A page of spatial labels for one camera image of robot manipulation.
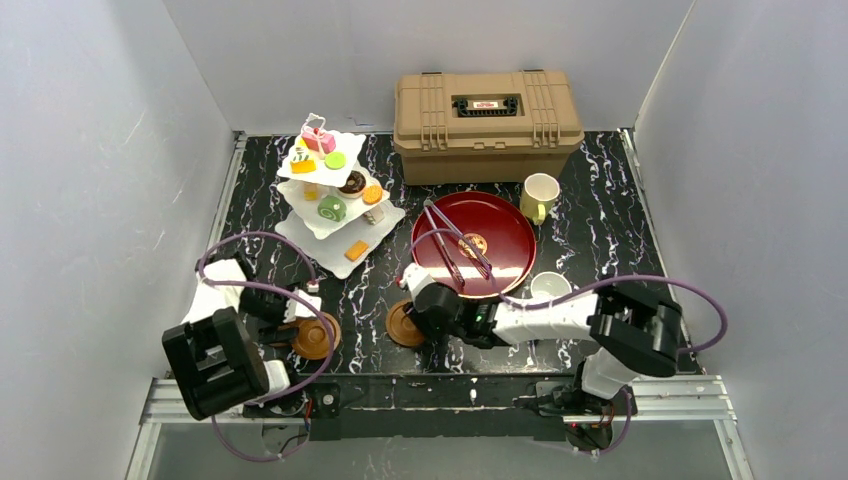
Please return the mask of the brown wooden coaster stack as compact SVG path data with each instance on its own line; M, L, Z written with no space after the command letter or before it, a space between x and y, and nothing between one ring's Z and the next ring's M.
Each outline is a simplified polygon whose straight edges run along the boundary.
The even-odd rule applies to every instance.
M323 360L335 351L342 339L338 320L329 313L323 313L332 330L333 345L330 345L328 330L317 318L296 320L278 329L283 334L283 343L291 346L293 351L307 360Z

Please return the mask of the red round tray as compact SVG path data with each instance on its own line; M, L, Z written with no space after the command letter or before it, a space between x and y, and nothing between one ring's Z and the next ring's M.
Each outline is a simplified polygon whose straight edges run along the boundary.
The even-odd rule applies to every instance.
M507 200L480 191L446 195L435 205L474 241L492 266L494 281L485 280L469 261L469 253L459 253L457 242L443 234L448 252L466 279L459 286L449 275L434 235L418 243L412 256L431 277L471 299L492 298L499 292L517 288L530 273L536 257L536 237L528 220Z

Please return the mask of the orange square cake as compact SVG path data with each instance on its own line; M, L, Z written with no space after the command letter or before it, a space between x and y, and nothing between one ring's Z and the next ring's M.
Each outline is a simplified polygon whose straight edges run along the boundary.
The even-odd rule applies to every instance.
M357 240L345 251L344 256L351 262L357 262L367 252L368 248L369 245L366 242Z

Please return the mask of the white mug blue base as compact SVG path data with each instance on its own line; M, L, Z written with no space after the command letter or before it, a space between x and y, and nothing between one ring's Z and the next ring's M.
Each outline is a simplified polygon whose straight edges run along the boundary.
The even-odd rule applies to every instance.
M530 293L533 299L549 300L568 295L572 292L570 282L560 273L545 271L533 277Z

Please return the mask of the white three-tier dessert stand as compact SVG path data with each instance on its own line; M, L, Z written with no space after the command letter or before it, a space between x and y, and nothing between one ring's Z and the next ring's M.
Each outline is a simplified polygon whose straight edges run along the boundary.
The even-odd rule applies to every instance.
M365 136L329 130L311 113L282 154L277 191L291 208L275 226L319 266L349 277L405 217L382 183L359 163Z

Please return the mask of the green swirl roll cake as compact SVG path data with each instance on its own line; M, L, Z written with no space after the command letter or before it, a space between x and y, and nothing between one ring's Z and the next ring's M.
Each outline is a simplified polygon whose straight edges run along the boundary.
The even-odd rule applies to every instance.
M337 196L326 195L317 205L317 214L321 218L341 222L347 215L347 204Z

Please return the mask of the orange round cookie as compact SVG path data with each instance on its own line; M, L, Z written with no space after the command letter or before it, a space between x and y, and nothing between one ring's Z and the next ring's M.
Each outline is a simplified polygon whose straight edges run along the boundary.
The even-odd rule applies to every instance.
M372 184L365 187L362 191L362 201L366 205L376 205L383 198L383 188L378 184Z

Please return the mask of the yellow cake slice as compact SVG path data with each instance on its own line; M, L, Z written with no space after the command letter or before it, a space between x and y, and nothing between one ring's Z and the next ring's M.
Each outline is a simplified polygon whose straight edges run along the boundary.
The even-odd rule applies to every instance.
M297 150L292 156L290 162L290 171L292 174L306 174L317 170L316 160L313 158L309 150Z

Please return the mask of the chocolate glazed donut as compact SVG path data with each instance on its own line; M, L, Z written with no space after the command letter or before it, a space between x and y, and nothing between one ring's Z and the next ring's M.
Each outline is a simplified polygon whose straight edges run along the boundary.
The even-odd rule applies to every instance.
M338 187L337 191L344 198L359 198L363 195L365 188L368 186L368 181L363 173L352 170L346 179L343 186Z

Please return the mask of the pale green ceramic mug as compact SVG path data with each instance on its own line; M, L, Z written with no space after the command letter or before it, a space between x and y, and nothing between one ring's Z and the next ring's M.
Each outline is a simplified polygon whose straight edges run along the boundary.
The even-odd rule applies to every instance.
M560 193L556 178L545 173L529 175L523 182L519 209L532 224L540 226Z

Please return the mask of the green round macaron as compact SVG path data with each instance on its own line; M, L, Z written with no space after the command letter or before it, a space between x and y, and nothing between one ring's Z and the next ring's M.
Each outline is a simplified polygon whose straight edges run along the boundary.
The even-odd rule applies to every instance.
M347 164L346 155L340 151L333 151L325 155L324 165L330 170L340 170Z

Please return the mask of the pink cake with cherry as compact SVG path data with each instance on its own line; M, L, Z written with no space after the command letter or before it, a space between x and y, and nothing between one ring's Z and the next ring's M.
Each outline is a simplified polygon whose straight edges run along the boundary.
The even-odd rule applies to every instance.
M312 151L329 154L336 149L336 138L320 127L304 127L301 131L303 144Z

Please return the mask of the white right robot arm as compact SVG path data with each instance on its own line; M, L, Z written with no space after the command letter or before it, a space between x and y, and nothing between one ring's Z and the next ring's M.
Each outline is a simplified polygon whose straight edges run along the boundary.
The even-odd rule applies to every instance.
M476 302L434 281L410 288L406 313L426 338L453 336L479 349L541 340L593 340L577 386L610 400L640 376L677 372L682 311L647 288L626 282L560 304L550 299Z

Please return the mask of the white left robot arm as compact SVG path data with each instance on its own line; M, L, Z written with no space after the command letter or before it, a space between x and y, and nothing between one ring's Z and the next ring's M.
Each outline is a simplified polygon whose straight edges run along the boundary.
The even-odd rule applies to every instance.
M243 320L247 315L280 326L287 302L264 290L197 280L183 320L162 334L191 417L204 420L244 403L261 403L290 387L284 362L262 358Z

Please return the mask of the black base frame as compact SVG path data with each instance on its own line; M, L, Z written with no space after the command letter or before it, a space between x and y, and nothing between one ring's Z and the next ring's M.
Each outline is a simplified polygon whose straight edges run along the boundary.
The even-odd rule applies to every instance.
M633 391L609 407L564 406L570 374L330 374L261 407L217 414L220 427L302 427L314 441L378 438L531 437L563 439L571 426L634 419Z

